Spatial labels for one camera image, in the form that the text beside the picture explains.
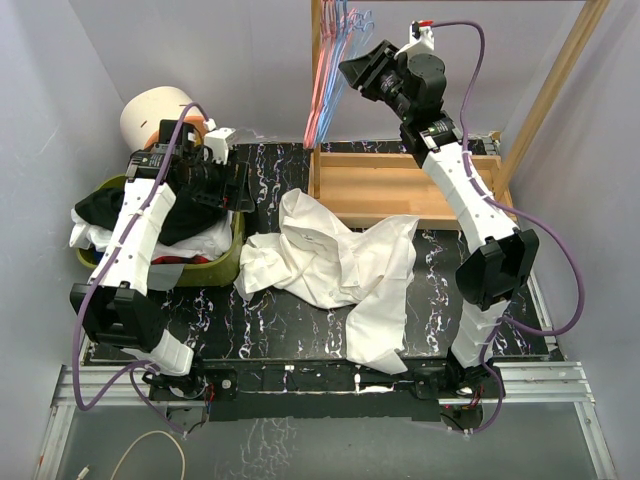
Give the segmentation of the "white shirt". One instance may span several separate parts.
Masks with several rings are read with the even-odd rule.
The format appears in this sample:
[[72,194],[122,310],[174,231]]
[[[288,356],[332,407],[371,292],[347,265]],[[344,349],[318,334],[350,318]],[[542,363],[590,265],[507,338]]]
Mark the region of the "white shirt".
[[278,213],[279,232],[255,234],[242,248],[239,295],[251,300],[274,287],[317,308],[350,306],[347,359],[389,375],[406,372],[399,354],[418,217],[390,216],[358,233],[299,189],[282,196]]

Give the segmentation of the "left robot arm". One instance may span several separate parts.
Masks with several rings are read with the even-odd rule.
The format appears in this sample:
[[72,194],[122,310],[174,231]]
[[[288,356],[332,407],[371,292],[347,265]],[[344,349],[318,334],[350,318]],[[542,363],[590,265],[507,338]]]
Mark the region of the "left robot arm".
[[121,208],[99,264],[70,292],[92,342],[171,376],[172,387],[186,399],[204,392],[207,376],[192,365],[193,350],[169,332],[161,308],[148,298],[149,270],[179,194],[225,212],[254,210],[249,164],[238,158],[235,136],[211,119],[202,130],[183,120],[161,120],[157,140],[130,156]]

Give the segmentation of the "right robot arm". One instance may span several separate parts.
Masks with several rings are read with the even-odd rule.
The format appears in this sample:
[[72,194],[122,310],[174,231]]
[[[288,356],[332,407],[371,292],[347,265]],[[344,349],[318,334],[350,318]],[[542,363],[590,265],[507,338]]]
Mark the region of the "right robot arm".
[[446,78],[440,58],[402,52],[383,41],[363,56],[340,62],[339,70],[352,89],[384,102],[399,118],[405,149],[444,195],[466,239],[469,255],[455,273],[463,298],[457,335],[445,365],[418,378],[433,389],[469,396],[494,372],[494,331],[529,278],[538,236],[491,205],[461,130],[443,108]]

